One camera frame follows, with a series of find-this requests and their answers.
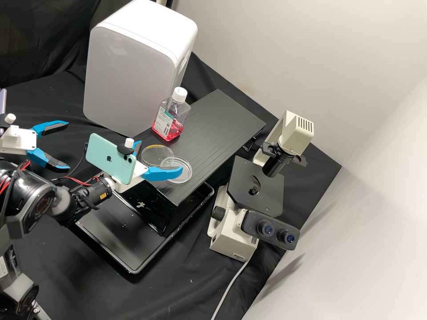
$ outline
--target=white bottle cap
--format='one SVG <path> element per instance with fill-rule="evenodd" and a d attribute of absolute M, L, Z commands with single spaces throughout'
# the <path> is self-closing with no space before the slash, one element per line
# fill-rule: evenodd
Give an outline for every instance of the white bottle cap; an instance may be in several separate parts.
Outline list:
<path fill-rule="evenodd" d="M 126 138 L 126 140 L 125 140 L 125 147 L 132 148 L 134 142 L 135 142 L 134 139 L 132 139 L 132 138 Z"/>
<path fill-rule="evenodd" d="M 8 113 L 7 116 L 4 117 L 4 121 L 7 124 L 12 124 L 16 120 L 16 116 L 13 113 Z"/>
<path fill-rule="evenodd" d="M 176 87 L 173 90 L 172 99 L 174 99 L 176 102 L 183 103 L 185 102 L 186 98 L 187 98 L 187 90 L 185 90 L 184 88 Z"/>

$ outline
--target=inverted microscope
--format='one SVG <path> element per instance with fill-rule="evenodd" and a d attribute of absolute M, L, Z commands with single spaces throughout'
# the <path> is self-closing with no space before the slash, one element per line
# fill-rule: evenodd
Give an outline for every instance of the inverted microscope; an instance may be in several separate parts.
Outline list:
<path fill-rule="evenodd" d="M 247 261 L 266 241 L 294 250 L 300 231 L 281 220 L 285 177 L 290 163 L 307 166 L 302 155 L 314 136 L 313 122 L 286 111 L 267 136 L 252 162 L 235 156 L 228 184 L 219 187 L 207 234 L 210 249 Z"/>

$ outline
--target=petri dish lid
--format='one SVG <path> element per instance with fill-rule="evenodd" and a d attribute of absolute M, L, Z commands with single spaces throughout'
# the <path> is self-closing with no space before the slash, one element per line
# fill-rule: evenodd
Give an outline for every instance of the petri dish lid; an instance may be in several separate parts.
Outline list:
<path fill-rule="evenodd" d="M 165 158 L 163 161 L 165 165 L 162 163 L 162 167 L 166 167 L 166 164 L 169 163 L 170 165 L 168 165 L 168 167 L 182 167 L 181 175 L 175 179 L 168 179 L 169 182 L 174 184 L 183 184 L 191 179 L 191 176 L 193 175 L 193 169 L 187 160 L 173 156 Z"/>
<path fill-rule="evenodd" d="M 140 158 L 148 167 L 170 167 L 173 151 L 162 144 L 152 144 L 142 150 Z"/>

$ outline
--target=cable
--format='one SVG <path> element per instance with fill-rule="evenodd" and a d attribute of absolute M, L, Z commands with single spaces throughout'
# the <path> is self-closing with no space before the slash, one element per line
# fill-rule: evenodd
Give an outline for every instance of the cable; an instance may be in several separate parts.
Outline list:
<path fill-rule="evenodd" d="M 26 164 L 24 164 L 24 166 L 21 169 L 21 171 L 24 171 L 29 165 L 31 164 L 31 161 L 28 160 Z"/>
<path fill-rule="evenodd" d="M 226 296 L 227 296 L 228 291 L 230 291 L 231 286 L 232 286 L 232 285 L 233 285 L 233 283 L 236 281 L 237 277 L 238 277 L 238 276 L 242 273 L 242 271 L 246 268 L 246 266 L 248 265 L 248 263 L 249 263 L 249 261 L 250 261 L 250 259 L 252 258 L 252 256 L 253 256 L 253 255 L 254 255 L 254 253 L 252 253 L 252 254 L 250 255 L 249 259 L 248 259 L 248 260 L 247 260 L 247 261 L 242 265 L 242 267 L 240 268 L 240 270 L 239 270 L 239 271 L 237 271 L 237 273 L 236 273 L 236 275 L 233 277 L 233 279 L 231 279 L 230 283 L 228 284 L 227 289 L 225 290 L 224 294 L 222 295 L 222 298 L 221 298 L 221 300 L 219 301 L 218 306 L 217 306 L 217 308 L 215 309 L 215 312 L 213 313 L 212 318 L 210 318 L 210 320 L 215 320 L 215 317 L 217 316 L 218 311 L 219 311 L 219 309 L 221 308 L 222 303 L 224 302 L 224 300 L 225 300 L 225 298 L 226 298 Z"/>
<path fill-rule="evenodd" d="M 83 162 L 83 159 L 85 158 L 86 152 L 88 150 L 88 143 L 85 142 L 85 147 L 83 149 L 83 154 L 81 155 L 81 158 L 79 160 L 79 162 L 77 163 L 77 165 L 68 173 L 68 176 L 72 176 L 74 172 L 76 172 L 77 168 L 81 165 L 81 163 Z"/>
<path fill-rule="evenodd" d="M 73 177 L 70 177 L 70 176 L 64 176 L 62 178 L 63 179 L 70 179 L 70 180 L 72 180 L 72 181 L 74 181 L 74 182 L 76 182 L 78 184 L 81 184 L 81 185 L 84 185 L 84 186 L 87 186 L 87 187 L 91 186 L 91 184 L 87 184 L 86 182 L 80 181 L 80 180 L 78 180 L 76 178 L 73 178 Z"/>
<path fill-rule="evenodd" d="M 81 155 L 81 158 L 80 158 L 80 160 L 79 160 L 79 162 L 77 163 L 77 165 L 68 173 L 68 177 L 70 177 L 74 172 L 76 172 L 76 170 L 77 170 L 77 168 L 79 168 L 79 166 L 81 165 L 81 163 L 83 162 L 83 160 L 84 160 L 84 158 L 85 158 L 85 155 L 86 155 L 86 152 L 87 152 L 87 150 L 88 150 L 88 143 L 86 142 L 85 143 L 85 147 L 83 148 L 83 154 Z M 56 182 L 59 182 L 59 181 L 61 181 L 61 180 L 63 180 L 63 179 L 66 179 L 65 177 L 59 177 L 59 178 L 55 178 L 55 179 L 51 179 L 50 180 L 50 182 L 52 182 L 52 183 L 56 183 Z"/>
<path fill-rule="evenodd" d="M 22 164 L 20 164 L 19 166 L 18 166 L 18 168 L 21 170 L 21 171 L 23 171 L 23 170 L 25 170 L 29 165 L 31 164 L 31 161 L 30 160 L 27 160 L 27 162 L 22 166 Z M 0 189 L 0 195 L 6 190 L 6 188 L 10 185 L 10 181 L 12 180 L 12 178 L 11 177 L 5 177 L 2 181 L 1 181 L 1 184 L 0 184 L 0 187 L 1 187 L 1 189 Z"/>

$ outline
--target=black wire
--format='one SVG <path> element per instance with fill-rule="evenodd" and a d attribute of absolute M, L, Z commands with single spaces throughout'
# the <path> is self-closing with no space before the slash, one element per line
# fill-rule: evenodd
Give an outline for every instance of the black wire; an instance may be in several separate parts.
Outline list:
<path fill-rule="evenodd" d="M 6 195 L 4 196 L 4 199 L 3 199 L 3 205 L 1 206 L 0 221 L 2 221 L 3 215 L 6 212 L 6 207 L 8 206 L 9 197 L 10 197 L 10 193 L 12 192 L 13 184 L 15 183 L 15 180 L 18 177 L 17 173 L 18 172 L 16 171 L 16 169 L 13 170 L 13 172 L 12 172 L 12 177 L 9 181 L 9 186 L 7 187 Z"/>
<path fill-rule="evenodd" d="M 77 163 L 77 165 L 70 171 L 67 173 L 67 176 L 71 176 L 74 172 L 76 172 L 76 170 L 79 168 L 79 166 L 81 165 L 81 163 L 83 162 L 83 159 L 85 158 L 86 152 L 88 150 L 88 143 L 85 143 L 85 148 L 83 149 L 83 154 L 81 155 L 81 158 L 79 160 L 79 162 Z M 59 182 L 61 180 L 65 179 L 64 177 L 60 177 L 60 178 L 56 178 L 56 179 L 52 179 L 50 180 L 50 182 Z"/>

